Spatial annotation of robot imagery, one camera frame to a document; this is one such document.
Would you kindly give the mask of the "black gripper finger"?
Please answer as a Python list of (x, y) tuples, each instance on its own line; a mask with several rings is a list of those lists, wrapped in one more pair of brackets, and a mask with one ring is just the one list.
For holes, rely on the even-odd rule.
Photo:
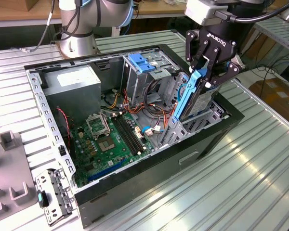
[(185, 38), (185, 59), (193, 71), (201, 69), (208, 58), (208, 31), (206, 29), (188, 30)]
[(206, 88), (217, 87), (232, 80), (241, 71), (241, 65), (236, 58), (236, 50), (215, 47), (205, 56), (209, 62), (204, 76)]

